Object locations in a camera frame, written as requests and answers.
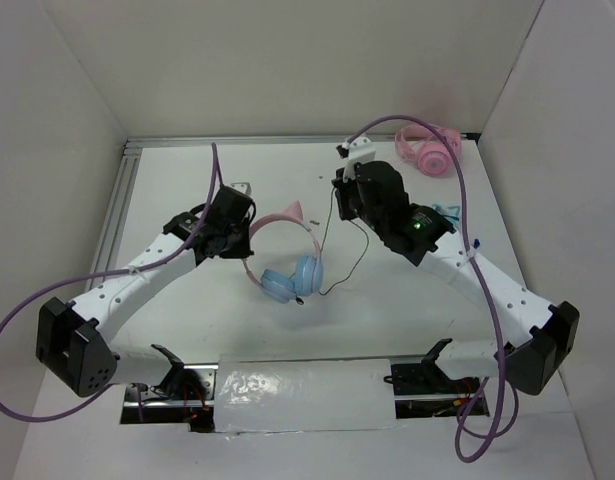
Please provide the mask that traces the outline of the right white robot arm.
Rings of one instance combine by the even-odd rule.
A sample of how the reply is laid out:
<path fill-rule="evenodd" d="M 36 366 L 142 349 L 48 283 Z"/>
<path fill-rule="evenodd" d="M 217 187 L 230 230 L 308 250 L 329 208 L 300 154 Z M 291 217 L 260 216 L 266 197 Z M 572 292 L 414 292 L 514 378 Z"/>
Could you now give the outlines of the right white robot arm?
<path fill-rule="evenodd" d="M 385 161 L 355 166 L 347 179 L 332 181 L 343 220 L 359 219 L 392 252 L 431 273 L 484 313 L 498 315 L 502 338 L 493 342 L 438 341 L 426 354 L 423 379 L 435 392 L 457 380 L 498 375 L 520 392 L 537 396 L 573 348 L 578 309 L 554 304 L 531 292 L 476 250 L 429 206 L 410 202 L 402 176 Z"/>

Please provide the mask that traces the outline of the pink blue cat-ear headphones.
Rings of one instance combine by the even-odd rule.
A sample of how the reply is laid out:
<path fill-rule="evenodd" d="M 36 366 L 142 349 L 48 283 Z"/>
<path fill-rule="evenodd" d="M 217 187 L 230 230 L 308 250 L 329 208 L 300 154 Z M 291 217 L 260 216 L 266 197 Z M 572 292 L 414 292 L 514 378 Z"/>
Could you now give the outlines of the pink blue cat-ear headphones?
<path fill-rule="evenodd" d="M 273 301 L 279 304 L 296 302 L 302 305 L 303 300 L 317 294 L 323 284 L 324 264 L 321 243 L 305 220 L 302 204 L 298 200 L 279 212 L 255 220 L 249 228 L 249 240 L 252 241 L 261 230 L 276 223 L 298 228 L 308 238 L 311 249 L 295 258 L 292 265 L 269 266 L 260 273 L 255 273 L 245 259 L 242 261 L 244 272 L 248 280 Z"/>

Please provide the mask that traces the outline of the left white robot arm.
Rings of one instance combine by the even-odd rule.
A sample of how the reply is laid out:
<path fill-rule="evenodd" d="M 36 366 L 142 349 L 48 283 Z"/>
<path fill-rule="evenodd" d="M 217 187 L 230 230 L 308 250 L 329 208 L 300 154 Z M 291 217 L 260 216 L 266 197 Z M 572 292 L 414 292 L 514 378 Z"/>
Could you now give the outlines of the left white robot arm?
<path fill-rule="evenodd" d="M 173 217 L 128 266 L 63 302 L 56 297 L 39 311 L 36 356 L 77 396 L 92 396 L 110 384 L 146 384 L 163 399 L 184 387 L 183 362 L 167 348 L 112 348 L 119 330 L 146 303 L 178 278 L 214 257 L 242 259 L 249 253 L 255 212 L 247 183 L 223 185 L 210 205 Z"/>

